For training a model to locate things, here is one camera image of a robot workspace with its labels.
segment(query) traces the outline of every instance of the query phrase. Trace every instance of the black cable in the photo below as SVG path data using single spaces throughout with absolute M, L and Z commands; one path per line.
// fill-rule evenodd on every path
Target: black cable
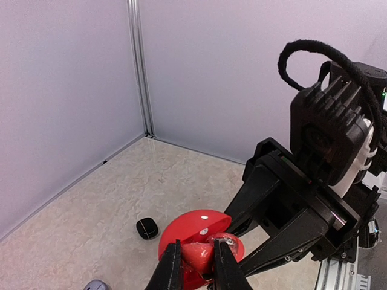
M 340 65 L 348 75 L 355 81 L 358 86 L 362 87 L 363 96 L 365 101 L 369 104 L 370 111 L 372 113 L 373 125 L 374 125 L 374 136 L 372 138 L 370 147 L 371 151 L 374 151 L 380 142 L 380 137 L 383 132 L 383 122 L 382 122 L 382 114 L 379 109 L 379 103 L 376 99 L 376 96 L 371 89 L 367 76 L 353 63 L 349 58 L 347 58 L 344 53 L 327 45 L 321 41 L 316 40 L 296 40 L 294 42 L 290 42 L 286 44 L 284 50 L 280 53 L 278 59 L 278 73 L 281 78 L 287 82 L 290 86 L 301 91 L 304 89 L 303 86 L 299 85 L 295 80 L 289 77 L 286 72 L 287 60 L 288 58 L 297 51 L 308 51 L 310 53 L 319 53 L 327 56 L 338 65 Z

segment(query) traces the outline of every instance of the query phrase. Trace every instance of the computer mouse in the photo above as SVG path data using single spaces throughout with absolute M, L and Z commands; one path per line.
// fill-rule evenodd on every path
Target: computer mouse
M 84 290 L 110 290 L 110 287 L 101 280 L 93 280 L 86 285 Z
M 158 235 L 158 227 L 151 217 L 140 219 L 136 225 L 137 231 L 144 240 L 151 240 Z

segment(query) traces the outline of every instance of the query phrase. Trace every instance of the small gray object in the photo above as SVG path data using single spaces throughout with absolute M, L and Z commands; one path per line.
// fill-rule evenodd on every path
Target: small gray object
M 93 280 L 86 285 L 84 290 L 110 290 L 110 287 L 101 280 Z

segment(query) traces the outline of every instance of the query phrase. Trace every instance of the silver metal band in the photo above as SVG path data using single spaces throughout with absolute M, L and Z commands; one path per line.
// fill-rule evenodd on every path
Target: silver metal band
M 143 52 L 143 39 L 141 33 L 140 10 L 137 0 L 128 0 L 129 29 L 131 32 L 134 64 L 140 104 L 143 115 L 145 134 L 154 136 L 154 124 L 152 119 L 151 102 L 149 100 L 148 81 L 146 78 L 145 61 Z

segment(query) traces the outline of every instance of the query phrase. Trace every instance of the gray floor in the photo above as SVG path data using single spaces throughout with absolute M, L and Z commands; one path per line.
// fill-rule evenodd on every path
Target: gray floor
M 380 208 L 376 219 L 380 227 L 381 239 L 387 234 L 387 200 L 379 200 Z M 371 290 L 387 289 L 387 238 L 369 250 L 360 249 L 358 273 L 371 275 Z

